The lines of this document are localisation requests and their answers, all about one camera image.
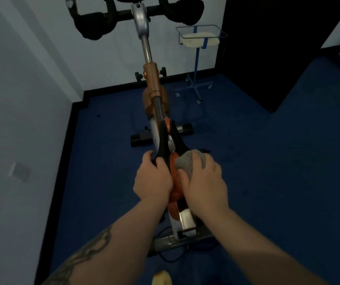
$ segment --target blue floor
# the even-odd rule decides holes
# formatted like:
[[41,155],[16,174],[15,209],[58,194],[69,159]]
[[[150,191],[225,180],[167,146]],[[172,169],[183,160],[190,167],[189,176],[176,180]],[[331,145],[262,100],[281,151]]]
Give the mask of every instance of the blue floor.
[[[340,69],[315,59],[273,114],[223,76],[199,82],[210,80],[215,85],[200,91],[200,105],[193,93],[171,94],[186,82],[165,85],[173,119],[194,126],[185,143],[212,151],[232,209],[307,268],[340,284]],[[130,135],[145,125],[142,89],[94,97],[79,112],[52,270],[139,201],[132,187],[151,146],[131,148]],[[221,247],[174,264],[149,258],[137,284],[151,284],[161,269],[174,285],[247,284]]]

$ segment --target finger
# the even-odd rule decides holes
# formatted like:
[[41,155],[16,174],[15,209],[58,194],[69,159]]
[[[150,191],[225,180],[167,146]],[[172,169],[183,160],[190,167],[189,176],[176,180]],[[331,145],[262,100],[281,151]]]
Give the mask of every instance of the finger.
[[181,180],[183,192],[187,192],[187,190],[190,187],[189,176],[187,175],[186,171],[183,169],[178,170],[178,176],[179,176],[179,179]]
[[151,155],[153,154],[153,150],[150,150],[148,152],[146,152],[143,156],[142,156],[142,163],[143,164],[151,164]]
[[215,171],[215,161],[214,158],[210,154],[204,153],[204,157],[206,158],[206,167],[207,170]]
[[200,172],[202,170],[201,158],[198,153],[192,151],[192,171],[193,173]]
[[215,173],[221,178],[221,174],[222,174],[221,166],[216,162],[215,162]]
[[158,169],[160,169],[160,170],[166,169],[168,171],[168,167],[166,165],[166,162],[162,157],[157,157],[156,164],[157,164]]

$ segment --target hand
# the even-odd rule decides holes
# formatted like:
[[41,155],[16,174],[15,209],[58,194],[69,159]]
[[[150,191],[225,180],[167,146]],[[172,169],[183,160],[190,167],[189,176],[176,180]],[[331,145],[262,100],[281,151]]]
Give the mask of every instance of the hand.
[[152,153],[153,151],[148,151],[142,157],[133,191],[141,200],[147,197],[156,197],[166,199],[166,202],[168,202],[170,192],[173,189],[173,179],[163,158],[158,157],[156,159],[157,167],[153,165],[151,162]]
[[201,220],[206,217],[228,209],[227,185],[221,177],[221,167],[209,154],[206,157],[206,167],[202,169],[200,157],[192,153],[192,177],[179,169],[183,193],[190,210]]

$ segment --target person's left arm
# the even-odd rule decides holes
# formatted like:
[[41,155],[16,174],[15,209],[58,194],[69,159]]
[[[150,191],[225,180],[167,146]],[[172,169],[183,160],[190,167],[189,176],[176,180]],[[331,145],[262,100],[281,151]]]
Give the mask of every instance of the person's left arm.
[[134,192],[141,201],[68,258],[42,285],[128,285],[139,278],[173,181],[167,165],[144,154]]

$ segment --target person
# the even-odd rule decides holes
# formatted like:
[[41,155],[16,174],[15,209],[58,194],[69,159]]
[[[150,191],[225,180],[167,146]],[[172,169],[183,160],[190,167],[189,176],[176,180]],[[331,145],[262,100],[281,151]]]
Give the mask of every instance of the person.
[[[133,190],[141,201],[68,258],[43,285],[130,285],[144,270],[155,229],[167,207],[172,177],[162,158],[144,154]],[[187,204],[256,284],[326,284],[242,220],[228,206],[222,169],[206,154],[205,168],[193,152],[191,180],[178,170]]]

